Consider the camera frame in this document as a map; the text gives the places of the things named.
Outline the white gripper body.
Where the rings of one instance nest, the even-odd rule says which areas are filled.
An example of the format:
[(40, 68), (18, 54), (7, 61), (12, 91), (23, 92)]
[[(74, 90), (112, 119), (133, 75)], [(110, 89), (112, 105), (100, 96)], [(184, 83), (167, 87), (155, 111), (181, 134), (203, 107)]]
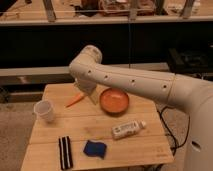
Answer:
[(93, 83), (92, 81), (76, 78), (75, 85), (88, 96), (97, 95), (96, 91), (97, 84)]

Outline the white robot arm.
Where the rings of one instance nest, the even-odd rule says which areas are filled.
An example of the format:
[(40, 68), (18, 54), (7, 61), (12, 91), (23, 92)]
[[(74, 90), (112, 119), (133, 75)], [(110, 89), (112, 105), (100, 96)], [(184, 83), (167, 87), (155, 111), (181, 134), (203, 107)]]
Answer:
[(98, 84), (174, 107), (191, 118), (183, 171), (213, 171), (213, 82), (169, 72), (103, 65), (101, 51), (85, 46), (69, 64), (83, 92)]

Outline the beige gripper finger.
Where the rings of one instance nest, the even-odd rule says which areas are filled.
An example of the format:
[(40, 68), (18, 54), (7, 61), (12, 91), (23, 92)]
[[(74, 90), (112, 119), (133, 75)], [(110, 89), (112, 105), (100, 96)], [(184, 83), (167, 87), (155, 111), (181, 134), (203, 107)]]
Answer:
[(99, 103), (99, 94), (96, 90), (90, 93), (88, 97), (94, 105), (97, 105)]

